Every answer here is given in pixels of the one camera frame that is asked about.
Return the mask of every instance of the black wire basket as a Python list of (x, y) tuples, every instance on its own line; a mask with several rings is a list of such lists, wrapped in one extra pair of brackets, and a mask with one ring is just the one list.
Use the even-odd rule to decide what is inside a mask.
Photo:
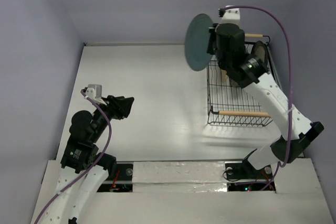
[[(246, 42), (248, 52), (254, 42)], [(273, 73), (270, 60), (268, 67)], [(261, 105), (244, 90), (227, 78), (222, 81), (222, 71), (215, 57), (207, 67), (208, 124), (219, 126), (264, 127), (272, 122), (268, 116), (221, 115), (224, 111), (265, 112)]]

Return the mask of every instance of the screw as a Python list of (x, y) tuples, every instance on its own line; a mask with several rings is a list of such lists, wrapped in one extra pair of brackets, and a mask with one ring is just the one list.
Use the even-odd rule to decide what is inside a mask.
[(233, 174), (232, 167), (226, 168), (226, 174), (227, 175), (232, 175)]
[(271, 169), (271, 167), (266, 166), (266, 167), (265, 167), (265, 173), (267, 173), (267, 174), (271, 174), (271, 173), (272, 173), (272, 169)]
[(131, 176), (133, 174), (133, 170), (131, 168), (126, 169), (126, 175)]

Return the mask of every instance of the white table surface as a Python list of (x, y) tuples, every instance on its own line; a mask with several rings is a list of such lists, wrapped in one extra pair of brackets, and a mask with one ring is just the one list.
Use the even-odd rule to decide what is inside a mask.
[[(244, 158), (279, 135), (273, 123), (262, 129), (206, 125), (206, 70), (192, 71), (184, 46), (84, 47), (57, 160), (69, 138), (71, 117), (94, 107), (80, 94), (101, 84), (103, 96), (134, 97), (131, 113), (113, 120), (107, 150), (118, 161)], [(100, 149), (108, 132), (97, 142)]]
[[(59, 170), (49, 161), (32, 223), (53, 196)], [(275, 184), (277, 193), (96, 193), (81, 224), (333, 224), (310, 159), (288, 164)]]

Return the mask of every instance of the wooden dowel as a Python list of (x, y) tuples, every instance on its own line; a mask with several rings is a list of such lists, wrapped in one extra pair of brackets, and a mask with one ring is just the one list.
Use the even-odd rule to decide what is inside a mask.
[(226, 74), (226, 71), (223, 69), (221, 69), (220, 71), (222, 72), (222, 82), (226, 82), (227, 77), (228, 77)]
[(254, 112), (254, 111), (224, 111), (218, 112), (219, 115), (233, 115), (233, 116), (255, 116), (257, 118), (270, 118), (267, 112)]
[(245, 34), (245, 38), (262, 38), (262, 34)]

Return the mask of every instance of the round gray plate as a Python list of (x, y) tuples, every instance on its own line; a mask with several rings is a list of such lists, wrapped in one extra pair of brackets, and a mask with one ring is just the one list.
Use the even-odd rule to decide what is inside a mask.
[(185, 36), (184, 55), (189, 67), (194, 71), (205, 69), (212, 58), (206, 53), (210, 38), (209, 27), (213, 26), (206, 14), (198, 14), (191, 21)]

